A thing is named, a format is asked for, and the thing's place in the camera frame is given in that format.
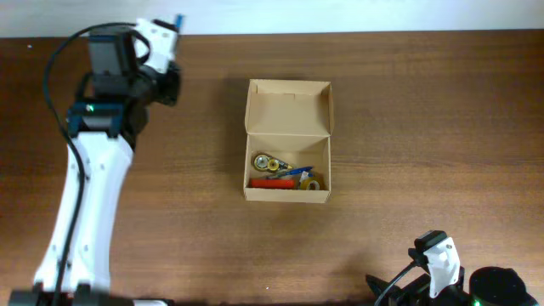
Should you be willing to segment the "blue white marker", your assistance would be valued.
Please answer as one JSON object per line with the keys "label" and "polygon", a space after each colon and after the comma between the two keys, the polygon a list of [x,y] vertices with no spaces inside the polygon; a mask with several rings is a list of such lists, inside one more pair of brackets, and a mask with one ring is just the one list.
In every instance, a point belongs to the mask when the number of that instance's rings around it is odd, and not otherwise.
{"label": "blue white marker", "polygon": [[182,27],[182,24],[183,24],[183,21],[184,21],[184,16],[181,15],[181,14],[177,14],[176,19],[175,19],[175,27],[176,27],[177,31],[180,31],[180,29]]}

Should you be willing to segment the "yellow tape roll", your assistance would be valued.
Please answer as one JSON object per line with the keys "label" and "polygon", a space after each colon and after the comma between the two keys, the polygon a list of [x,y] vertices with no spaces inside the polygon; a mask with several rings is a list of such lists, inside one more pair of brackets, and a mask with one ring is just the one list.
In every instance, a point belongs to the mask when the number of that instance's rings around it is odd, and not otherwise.
{"label": "yellow tape roll", "polygon": [[320,190],[321,183],[316,178],[306,178],[299,185],[300,190]]}

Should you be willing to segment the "blue ballpoint pen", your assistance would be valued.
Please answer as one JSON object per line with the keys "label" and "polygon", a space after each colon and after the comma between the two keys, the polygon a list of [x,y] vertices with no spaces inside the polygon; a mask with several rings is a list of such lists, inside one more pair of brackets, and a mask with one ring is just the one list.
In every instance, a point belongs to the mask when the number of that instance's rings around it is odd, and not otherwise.
{"label": "blue ballpoint pen", "polygon": [[280,178],[283,178],[283,177],[286,177],[286,176],[299,175],[299,174],[302,174],[304,172],[309,173],[309,172],[311,172],[312,169],[313,169],[313,167],[311,167],[311,166],[310,167],[295,168],[295,169],[286,170],[286,171],[278,172],[278,173],[275,173],[275,174],[271,174],[271,175],[267,176],[266,179],[280,179]]}

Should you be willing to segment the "red stapler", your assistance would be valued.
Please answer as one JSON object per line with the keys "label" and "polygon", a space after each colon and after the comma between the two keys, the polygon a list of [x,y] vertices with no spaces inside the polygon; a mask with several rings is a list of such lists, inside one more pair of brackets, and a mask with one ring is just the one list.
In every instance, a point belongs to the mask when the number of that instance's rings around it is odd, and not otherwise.
{"label": "red stapler", "polygon": [[258,189],[292,190],[295,186],[296,182],[292,179],[252,178],[250,180],[250,187]]}

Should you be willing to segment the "yellow black correction tape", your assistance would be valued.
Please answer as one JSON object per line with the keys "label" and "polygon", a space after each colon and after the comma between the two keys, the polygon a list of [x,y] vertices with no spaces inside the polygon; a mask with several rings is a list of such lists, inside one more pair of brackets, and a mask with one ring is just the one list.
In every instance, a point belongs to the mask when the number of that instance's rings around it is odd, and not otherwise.
{"label": "yellow black correction tape", "polygon": [[291,164],[264,153],[254,156],[252,165],[257,171],[269,173],[277,173],[279,171],[293,169]]}

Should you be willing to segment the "brown cardboard box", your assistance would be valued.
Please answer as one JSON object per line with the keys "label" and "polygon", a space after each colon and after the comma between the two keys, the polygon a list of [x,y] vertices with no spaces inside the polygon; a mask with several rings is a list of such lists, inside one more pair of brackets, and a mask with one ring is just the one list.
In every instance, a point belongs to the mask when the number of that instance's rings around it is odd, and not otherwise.
{"label": "brown cardboard box", "polygon": [[[320,81],[252,79],[245,114],[246,156],[243,193],[248,201],[325,203],[332,192],[331,136],[334,130],[332,84]],[[300,175],[286,176],[292,190],[250,187],[251,179],[272,173],[257,171],[257,154],[274,156],[293,168],[313,167],[320,190],[300,190]]]}

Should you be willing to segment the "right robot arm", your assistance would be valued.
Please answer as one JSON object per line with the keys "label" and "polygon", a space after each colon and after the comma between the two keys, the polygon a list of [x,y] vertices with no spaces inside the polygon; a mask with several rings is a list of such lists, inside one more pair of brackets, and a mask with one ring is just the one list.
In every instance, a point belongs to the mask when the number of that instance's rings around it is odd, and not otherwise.
{"label": "right robot arm", "polygon": [[392,280],[365,277],[375,305],[410,306],[538,306],[518,273],[486,266],[475,270],[464,290],[465,269],[453,239],[430,230],[414,240],[410,263]]}

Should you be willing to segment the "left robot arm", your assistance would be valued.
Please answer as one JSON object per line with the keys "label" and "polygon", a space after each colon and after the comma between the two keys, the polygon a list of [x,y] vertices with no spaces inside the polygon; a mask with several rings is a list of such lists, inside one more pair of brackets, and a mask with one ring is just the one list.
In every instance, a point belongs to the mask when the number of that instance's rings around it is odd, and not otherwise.
{"label": "left robot arm", "polygon": [[93,25],[85,34],[91,69],[59,120],[68,165],[54,232],[32,288],[12,291],[12,305],[133,304],[110,291],[111,236],[148,108],[178,100],[179,28],[141,20]]}

